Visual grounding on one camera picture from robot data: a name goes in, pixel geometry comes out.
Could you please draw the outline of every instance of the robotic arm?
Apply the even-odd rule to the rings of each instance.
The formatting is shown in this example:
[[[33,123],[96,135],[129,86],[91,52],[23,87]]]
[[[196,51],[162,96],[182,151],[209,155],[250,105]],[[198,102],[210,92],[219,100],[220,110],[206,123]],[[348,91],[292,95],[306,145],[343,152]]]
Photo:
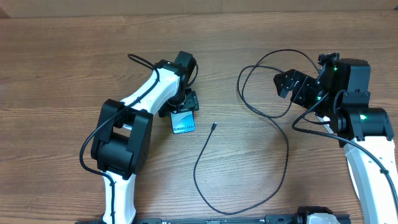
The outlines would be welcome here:
[[[98,169],[114,180],[114,196],[108,178],[104,177],[106,208],[102,220],[97,223],[130,224],[136,216],[134,208],[134,184],[136,175],[142,169],[149,152],[153,116],[160,117],[169,112],[183,113],[199,110],[196,93],[187,88],[196,60],[191,54],[180,52],[174,62],[161,60],[155,66],[159,82],[140,102],[126,113],[108,122],[94,137],[91,157],[97,160]],[[147,91],[157,79],[155,71],[148,81],[131,96],[121,102],[107,100],[102,106],[98,125],[101,126],[125,105],[129,105]],[[131,130],[130,137],[114,133],[113,128]]]
[[[394,133],[387,113],[382,108],[369,108],[370,66],[364,60],[339,59],[338,53],[321,54],[318,63],[323,67],[316,79],[296,70],[276,75],[274,83],[278,95],[285,98],[292,91],[292,102],[311,108],[328,93],[315,108],[315,114],[322,121],[329,121],[326,128],[332,133],[359,144],[377,160],[339,140],[340,147],[345,150],[365,223],[398,223],[396,190],[386,179],[389,175],[394,186],[398,186]],[[381,170],[377,162],[387,171]]]

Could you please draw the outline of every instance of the wooden table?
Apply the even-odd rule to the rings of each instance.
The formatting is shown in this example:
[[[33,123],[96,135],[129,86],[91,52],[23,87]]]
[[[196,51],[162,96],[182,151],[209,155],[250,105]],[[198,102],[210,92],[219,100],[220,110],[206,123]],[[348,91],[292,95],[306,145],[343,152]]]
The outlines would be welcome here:
[[[371,106],[386,109],[398,133],[397,24],[397,11],[0,20],[0,223],[73,223],[101,216],[103,180],[81,168],[78,154],[104,101],[130,95],[150,75],[128,53],[158,62],[174,60],[184,50],[200,66],[192,86],[200,102],[197,130],[173,135],[169,119],[154,120],[149,157],[136,182],[140,218],[223,217],[203,202],[192,178],[214,121],[217,129],[197,169],[210,203],[232,212],[275,190],[285,142],[236,93],[240,70],[272,50],[298,49],[314,60],[319,53],[338,51],[342,57],[367,60]],[[264,65],[315,76],[307,59],[295,53],[273,55]],[[280,114],[289,104],[277,96],[274,74],[259,69],[245,91],[247,100],[267,114]],[[323,205],[362,223],[337,141],[290,127],[303,111],[293,105],[277,120],[290,143],[281,190],[264,205],[234,217]],[[85,161],[96,167],[89,151]]]

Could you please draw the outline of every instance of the black bracket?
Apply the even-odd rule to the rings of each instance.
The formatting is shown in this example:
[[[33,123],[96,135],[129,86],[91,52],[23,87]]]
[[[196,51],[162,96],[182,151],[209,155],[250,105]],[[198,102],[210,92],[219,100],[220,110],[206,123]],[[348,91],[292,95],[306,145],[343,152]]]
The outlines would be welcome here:
[[[391,141],[394,137],[388,114],[382,108],[343,108],[339,119],[331,120],[331,129],[345,139],[364,141],[365,136],[385,136]]]
[[[107,100],[102,106],[97,127],[124,108],[124,103]],[[94,137],[91,157],[97,160],[102,171],[110,170],[128,179],[138,174],[145,163],[149,151],[153,114],[145,110],[126,109],[121,116],[103,126]],[[113,128],[130,125],[130,137],[113,132]]]
[[[292,91],[291,102],[304,108],[311,107],[322,92],[316,79],[294,69],[275,75],[274,83],[280,97]]]
[[[338,52],[328,53],[328,54],[319,54],[318,56],[318,64],[324,66],[325,64],[331,65],[335,60],[340,58],[340,54]]]
[[[163,118],[169,115],[170,113],[184,113],[187,111],[197,111],[199,110],[199,102],[197,93],[192,91],[191,88],[185,89],[185,101],[177,106],[171,105],[169,102],[166,102],[159,110],[159,117]]]

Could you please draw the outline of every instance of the cable connector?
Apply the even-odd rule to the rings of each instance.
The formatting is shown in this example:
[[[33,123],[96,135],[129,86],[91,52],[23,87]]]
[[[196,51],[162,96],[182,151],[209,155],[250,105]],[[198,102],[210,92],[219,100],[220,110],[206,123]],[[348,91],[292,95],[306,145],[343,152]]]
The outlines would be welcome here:
[[[211,130],[214,131],[214,129],[216,129],[217,127],[217,121],[213,123],[213,125],[211,126]]]
[[[380,169],[380,173],[381,174],[388,174],[388,173],[390,173],[388,170],[382,170],[382,169]]]

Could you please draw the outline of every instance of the black cable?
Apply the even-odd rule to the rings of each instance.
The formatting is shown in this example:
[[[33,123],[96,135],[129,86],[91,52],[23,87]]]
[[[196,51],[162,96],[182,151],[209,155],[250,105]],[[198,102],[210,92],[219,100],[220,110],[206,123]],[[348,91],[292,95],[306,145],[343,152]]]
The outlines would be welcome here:
[[[321,121],[321,122],[316,122],[316,121],[310,121],[309,119],[303,118],[303,120],[308,121],[309,123],[316,124],[316,125],[325,125],[325,124],[330,124],[330,121]]]
[[[339,90],[339,91],[336,93],[336,96],[335,96],[335,98],[333,99],[333,106],[332,106],[332,110],[333,110],[333,113],[334,113],[334,114],[336,114],[337,99],[339,98],[339,96],[340,96],[342,93],[345,93],[345,92],[346,92],[345,90]]]
[[[94,169],[89,168],[89,167],[84,163],[83,154],[84,154],[84,151],[85,151],[85,149],[86,149],[86,147],[87,147],[89,141],[94,137],[94,135],[95,135],[105,124],[109,123],[110,121],[113,121],[113,120],[114,120],[115,118],[117,118],[118,116],[121,116],[128,108],[130,108],[130,107],[134,106],[136,103],[138,103],[141,99],[143,99],[143,97],[145,97],[150,91],[152,91],[152,90],[155,88],[156,84],[159,82],[160,75],[159,75],[159,71],[157,70],[157,68],[155,67],[155,65],[153,65],[152,63],[148,62],[147,60],[145,60],[145,59],[143,59],[143,58],[141,58],[141,57],[139,57],[139,56],[137,56],[137,55],[134,55],[134,54],[129,54],[129,55],[127,55],[127,56],[129,57],[129,59],[131,59],[131,60],[133,60],[133,61],[139,63],[140,65],[143,65],[143,66],[145,66],[145,67],[147,67],[147,68],[149,68],[149,69],[151,69],[151,70],[155,70],[156,75],[157,75],[156,80],[155,80],[154,84],[152,84],[152,86],[150,86],[150,88],[149,88],[147,91],[145,91],[141,96],[137,97],[136,100],[134,100],[134,101],[133,101],[132,103],[130,103],[129,105],[125,106],[123,109],[121,109],[120,111],[118,111],[118,112],[117,112],[116,114],[114,114],[112,117],[110,117],[109,119],[107,119],[107,120],[106,120],[103,124],[101,124],[98,128],[96,128],[96,129],[87,137],[86,141],[84,141],[83,145],[81,146],[80,155],[79,155],[80,165],[81,165],[85,170],[87,170],[88,172],[91,172],[91,173],[93,173],[93,174],[97,174],[97,175],[101,175],[101,176],[103,176],[103,177],[106,177],[106,178],[111,182],[111,183],[110,183],[110,186],[111,186],[111,188],[112,188],[112,196],[111,196],[111,216],[112,216],[112,223],[113,223],[113,224],[116,224],[115,221],[114,221],[114,213],[115,213],[115,211],[114,211],[114,181],[113,181],[112,177],[111,177],[110,175],[106,174],[105,172],[100,172],[100,171],[97,171],[97,170],[94,170]]]
[[[247,211],[247,210],[250,210],[250,209],[252,209],[252,208],[255,208],[255,207],[259,206],[259,205],[262,205],[263,203],[266,203],[269,199],[271,199],[271,198],[279,191],[279,189],[282,187],[283,181],[284,181],[284,179],[285,179],[285,174],[286,174],[286,170],[287,170],[287,162],[288,162],[288,158],[289,158],[289,140],[287,139],[287,136],[286,136],[286,134],[284,133],[284,131],[282,130],[282,128],[280,128],[280,126],[273,120],[273,118],[281,118],[281,117],[283,117],[283,116],[289,111],[290,107],[292,106],[292,102],[290,102],[290,104],[289,104],[288,108],[286,109],[286,111],[285,111],[284,113],[282,113],[281,115],[278,115],[278,116],[269,116],[269,115],[266,115],[266,114],[264,114],[263,112],[259,111],[257,108],[251,106],[251,105],[244,99],[244,94],[243,94],[243,92],[244,92],[244,87],[246,86],[246,83],[248,82],[249,77],[250,77],[251,74],[253,73],[254,69],[256,69],[257,67],[260,67],[260,68],[268,68],[268,69],[272,69],[272,70],[275,70],[275,71],[278,71],[278,72],[281,72],[281,73],[284,72],[284,71],[282,71],[281,69],[278,69],[278,68],[275,68],[275,67],[259,65],[259,64],[261,63],[261,61],[264,60],[268,55],[274,54],[274,53],[276,53],[276,52],[283,52],[283,51],[297,52],[297,53],[300,53],[300,54],[304,55],[307,59],[309,59],[309,61],[312,63],[312,65],[315,67],[315,69],[316,69],[317,72],[319,73],[318,67],[317,67],[317,66],[315,65],[315,63],[310,59],[310,57],[308,57],[305,53],[303,53],[303,52],[301,52],[301,51],[298,51],[298,50],[282,49],[282,50],[276,50],[276,51],[273,51],[273,52],[271,52],[271,53],[266,54],[265,56],[263,56],[263,58],[261,58],[261,59],[257,62],[256,65],[249,65],[249,66],[247,66],[247,67],[244,67],[244,68],[241,70],[241,73],[239,74],[238,82],[237,82],[237,90],[238,90],[239,96],[240,96],[240,98],[242,99],[242,101],[244,102],[244,104],[245,104],[251,111],[255,112],[256,114],[258,114],[258,115],[260,115],[260,116],[263,116],[263,117],[269,119],[269,120],[278,128],[278,130],[280,131],[280,133],[281,133],[281,134],[283,135],[283,137],[285,138],[285,141],[286,141],[286,162],[285,162],[285,168],[284,168],[284,172],[283,172],[283,174],[282,174],[282,178],[281,178],[280,184],[279,184],[278,188],[275,190],[275,192],[272,193],[272,194],[271,194],[269,197],[267,197],[265,200],[263,200],[263,201],[261,201],[261,202],[255,204],[255,205],[253,205],[253,206],[250,206],[250,207],[248,207],[248,208],[244,208],[244,209],[242,209],[242,210],[239,210],[239,211],[237,211],[237,212],[222,212],[222,211],[216,209],[215,207],[213,207],[212,205],[210,205],[210,203],[206,200],[206,198],[205,198],[205,197],[203,196],[203,194],[200,192],[200,189],[199,189],[198,184],[197,184],[197,182],[196,182],[196,168],[197,168],[197,165],[198,165],[199,160],[200,160],[200,158],[201,158],[201,155],[203,154],[203,151],[205,150],[205,148],[206,148],[206,146],[207,146],[207,143],[208,143],[208,141],[209,141],[209,139],[210,139],[210,136],[211,136],[211,134],[213,133],[214,129],[216,128],[217,123],[214,123],[213,126],[211,127],[211,132],[210,132],[210,134],[209,134],[209,136],[208,136],[208,138],[207,138],[207,141],[206,141],[205,145],[203,146],[203,149],[201,150],[201,153],[199,154],[199,157],[198,157],[198,159],[197,159],[197,162],[195,163],[195,166],[194,166],[194,168],[193,168],[193,181],[194,181],[195,187],[197,188],[198,193],[199,193],[200,196],[202,197],[203,201],[205,201],[205,203],[206,203],[211,209],[213,209],[214,211],[216,211],[216,212],[218,212],[218,213],[221,213],[221,214],[223,214],[223,215],[235,215],[235,214],[238,214],[238,213],[241,213],[241,212],[245,212],[245,211]],[[242,87],[242,92],[241,92],[240,89],[239,89],[239,81],[240,81],[240,78],[241,78],[241,75],[242,75],[243,71],[245,71],[247,68],[252,68],[252,70],[250,71],[248,77],[246,78],[246,80],[245,80],[245,82],[244,82],[244,84],[243,84],[243,87]]]
[[[190,83],[188,83],[187,87],[192,86],[193,82],[197,79],[198,71],[199,71],[199,65],[196,64],[195,67],[197,68],[197,73],[196,73],[195,77],[193,77],[193,80]]]
[[[324,137],[333,138],[333,139],[337,139],[337,140],[343,141],[343,142],[345,142],[347,144],[350,144],[350,145],[358,148],[359,150],[363,151],[366,155],[368,155],[380,167],[380,173],[382,173],[382,174],[384,174],[386,176],[388,184],[390,185],[390,188],[391,188],[391,194],[392,194],[392,197],[394,198],[394,203],[395,203],[395,206],[396,206],[396,212],[397,212],[397,215],[398,215],[398,196],[397,196],[396,188],[394,186],[394,183],[392,182],[392,179],[391,179],[391,176],[389,174],[389,171],[383,166],[383,164],[376,157],[374,157],[374,155],[372,155],[368,150],[366,150],[364,147],[360,146],[359,144],[356,144],[355,142],[347,140],[345,138],[341,138],[341,137],[335,136],[333,134],[328,134],[328,133],[323,133],[323,132],[319,132],[319,131],[312,131],[312,130],[307,130],[307,129],[302,129],[302,128],[296,128],[295,127],[295,125],[298,123],[298,121],[300,121],[302,118],[304,118],[305,115],[311,113],[322,101],[324,101],[328,97],[328,95],[329,95],[329,93],[325,94],[325,96],[323,96],[310,109],[308,109],[306,112],[301,114],[293,122],[292,128],[294,130],[300,131],[302,133],[316,134],[316,135],[319,135],[319,136],[324,136]]]

